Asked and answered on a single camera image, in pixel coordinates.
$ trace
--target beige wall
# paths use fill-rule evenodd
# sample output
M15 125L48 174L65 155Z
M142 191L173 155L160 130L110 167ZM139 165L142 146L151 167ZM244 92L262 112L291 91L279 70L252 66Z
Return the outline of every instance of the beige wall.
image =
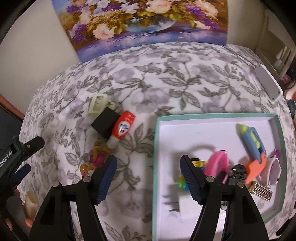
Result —
M255 49L263 25L259 0L228 0L228 43ZM51 0L37 0L0 45L0 93L26 112L36 89L79 61Z

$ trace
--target cardboard tube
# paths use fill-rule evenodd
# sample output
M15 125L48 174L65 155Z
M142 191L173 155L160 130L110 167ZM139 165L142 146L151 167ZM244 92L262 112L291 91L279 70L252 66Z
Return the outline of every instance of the cardboard tube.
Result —
M23 206L27 218L34 220L37 214L38 200L34 193L28 191L25 204Z

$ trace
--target gray leaf pattern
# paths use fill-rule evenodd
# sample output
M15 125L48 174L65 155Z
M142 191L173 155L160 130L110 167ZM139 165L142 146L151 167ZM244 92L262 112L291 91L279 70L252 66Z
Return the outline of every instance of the gray leaf pattern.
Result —
M275 113L287 146L288 183L282 211L266 225L273 234L288 219L296 199L296 144L284 98L272 103L256 78L250 78L259 63L244 47L178 42L120 50L68 68L36 91L25 115L20 140L41 136L45 147L27 160L32 171L18 187L21 197L33 191L42 202L54 181L69 185L81 180L79 166L89 162L94 142L104 141L90 127L94 119L88 115L89 105L94 94L106 93L136 119L114 151L117 170L106 200L98 206L104 209L97 209L104 213L100 220L114 241L151 240L156 118L202 112ZM120 213L108 208L113 205ZM83 240L77 208L71 208L75 236Z

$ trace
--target white watch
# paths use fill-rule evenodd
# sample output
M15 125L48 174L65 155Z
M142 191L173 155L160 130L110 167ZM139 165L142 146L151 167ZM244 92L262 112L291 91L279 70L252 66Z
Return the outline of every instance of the white watch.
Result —
M281 166L276 155L267 158L267 164L261 173L261 182L263 186L270 188L277 184L281 176Z

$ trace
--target black square object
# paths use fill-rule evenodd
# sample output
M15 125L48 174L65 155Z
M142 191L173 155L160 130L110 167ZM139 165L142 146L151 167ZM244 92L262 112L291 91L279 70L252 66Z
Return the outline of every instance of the black square object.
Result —
M94 120L91 126L104 138L109 139L115 122L120 115L106 107L103 112Z

